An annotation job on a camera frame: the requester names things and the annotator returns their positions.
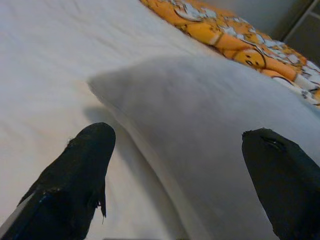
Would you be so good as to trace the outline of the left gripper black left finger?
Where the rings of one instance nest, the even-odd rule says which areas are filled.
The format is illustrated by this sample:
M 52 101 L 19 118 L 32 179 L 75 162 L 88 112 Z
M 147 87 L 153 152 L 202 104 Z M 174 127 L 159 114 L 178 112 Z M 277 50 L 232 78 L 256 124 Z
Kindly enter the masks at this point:
M 96 209 L 106 216 L 106 174 L 114 129 L 97 122 L 71 139 L 0 228 L 3 240 L 83 240 Z

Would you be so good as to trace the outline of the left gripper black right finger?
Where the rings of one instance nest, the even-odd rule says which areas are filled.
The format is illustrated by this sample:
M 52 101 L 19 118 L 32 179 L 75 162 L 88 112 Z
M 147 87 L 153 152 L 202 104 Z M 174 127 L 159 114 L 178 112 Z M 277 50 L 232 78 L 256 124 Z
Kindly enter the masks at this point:
M 281 240 L 320 238 L 320 167 L 300 146 L 267 128 L 242 134 L 256 194 Z

